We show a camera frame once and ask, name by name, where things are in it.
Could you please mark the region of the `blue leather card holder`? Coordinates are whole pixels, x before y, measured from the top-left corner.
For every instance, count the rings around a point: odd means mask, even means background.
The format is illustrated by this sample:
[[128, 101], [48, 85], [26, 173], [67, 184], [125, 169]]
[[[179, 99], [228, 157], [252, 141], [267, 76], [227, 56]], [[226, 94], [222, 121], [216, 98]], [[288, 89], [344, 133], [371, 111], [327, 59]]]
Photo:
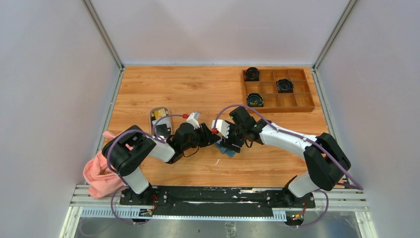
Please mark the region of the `blue leather card holder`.
[[224, 147], [220, 146], [219, 144], [216, 144], [216, 146], [222, 154], [227, 155], [229, 158], [233, 158], [237, 154], [235, 151], [224, 148]]

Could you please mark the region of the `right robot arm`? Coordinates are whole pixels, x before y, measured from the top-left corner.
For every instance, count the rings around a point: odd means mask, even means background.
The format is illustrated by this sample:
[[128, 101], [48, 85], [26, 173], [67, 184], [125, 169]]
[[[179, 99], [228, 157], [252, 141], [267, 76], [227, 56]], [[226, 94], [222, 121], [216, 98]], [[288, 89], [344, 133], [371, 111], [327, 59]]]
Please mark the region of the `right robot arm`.
[[264, 116], [255, 120], [248, 112], [249, 106], [235, 104], [231, 107], [231, 121], [216, 117], [211, 123], [213, 133], [222, 135], [225, 147], [234, 142], [255, 142], [283, 149], [305, 161], [307, 171], [290, 179], [280, 191], [281, 203], [295, 207], [304, 196], [318, 189], [331, 191], [343, 176], [348, 175], [351, 162], [331, 134], [298, 133], [280, 127]]

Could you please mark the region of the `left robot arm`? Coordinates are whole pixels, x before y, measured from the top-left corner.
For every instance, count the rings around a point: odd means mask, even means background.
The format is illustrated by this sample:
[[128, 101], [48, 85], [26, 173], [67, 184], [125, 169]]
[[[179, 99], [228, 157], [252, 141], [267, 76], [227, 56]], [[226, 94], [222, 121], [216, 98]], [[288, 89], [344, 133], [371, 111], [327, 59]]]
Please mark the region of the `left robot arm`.
[[167, 138], [151, 136], [133, 125], [108, 142], [102, 149], [102, 155], [106, 158], [108, 167], [128, 186], [133, 199], [138, 204], [145, 205], [155, 199], [152, 185], [140, 169], [141, 163], [147, 157], [173, 164], [185, 156], [185, 151], [213, 145], [220, 139], [205, 123], [194, 128], [190, 123], [184, 122]]

